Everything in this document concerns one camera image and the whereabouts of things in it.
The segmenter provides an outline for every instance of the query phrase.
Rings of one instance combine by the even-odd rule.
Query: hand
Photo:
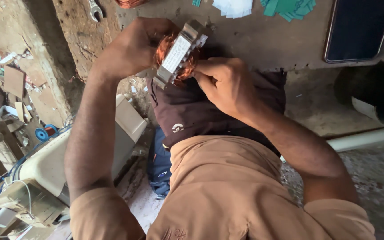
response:
[[[220,111],[243,122],[259,102],[247,65],[239,58],[200,60],[193,73]]]
[[[97,58],[90,75],[120,81],[152,66],[159,41],[178,27],[165,18],[136,18]]]

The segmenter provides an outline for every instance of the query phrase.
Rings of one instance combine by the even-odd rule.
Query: man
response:
[[[74,239],[375,239],[337,153],[285,117],[283,91],[267,76],[255,86],[237,58],[198,63],[193,76],[205,95],[190,94],[194,79],[164,91],[148,80],[173,165],[171,191],[145,236],[110,177],[114,100],[120,80],[151,67],[155,43],[175,28],[137,18],[90,70],[65,155]],[[303,209],[280,183],[278,151],[303,179]]]

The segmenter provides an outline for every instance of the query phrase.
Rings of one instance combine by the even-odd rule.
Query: blue cable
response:
[[[58,135],[60,135],[61,133],[64,133],[66,132],[67,130],[69,130],[70,128],[72,127],[72,124],[69,124],[61,129],[59,129],[55,134],[53,134],[51,137],[48,137],[46,138],[45,140],[41,141],[39,144],[35,145],[34,148],[28,152],[26,155],[24,155],[24,157],[20,158],[14,165],[13,167],[10,169],[10,171],[8,172],[8,176],[11,176],[11,173],[13,172],[13,169],[14,169],[14,172],[13,172],[13,176],[16,175],[16,172],[17,170],[19,169],[20,165],[23,164],[23,162],[26,160],[27,157],[29,157],[29,155],[31,155],[37,148],[39,148],[42,144],[44,144],[46,141],[48,141],[50,138],[54,138],[54,137],[57,137]],[[5,182],[3,182],[3,184],[1,185],[0,187],[0,194],[2,193],[3,191],[3,187],[4,187],[4,184]]]

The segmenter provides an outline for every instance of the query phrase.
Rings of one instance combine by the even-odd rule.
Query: white pipe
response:
[[[347,137],[328,140],[327,143],[336,151],[343,152],[347,150],[369,147],[372,145],[384,144],[384,128],[370,132],[359,133]]]

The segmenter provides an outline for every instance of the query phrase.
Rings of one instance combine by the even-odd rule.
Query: brown shirt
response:
[[[233,136],[196,136],[171,148],[171,190],[145,236],[114,188],[70,208],[75,240],[375,239],[360,206],[338,199],[297,207],[280,183],[280,159]]]

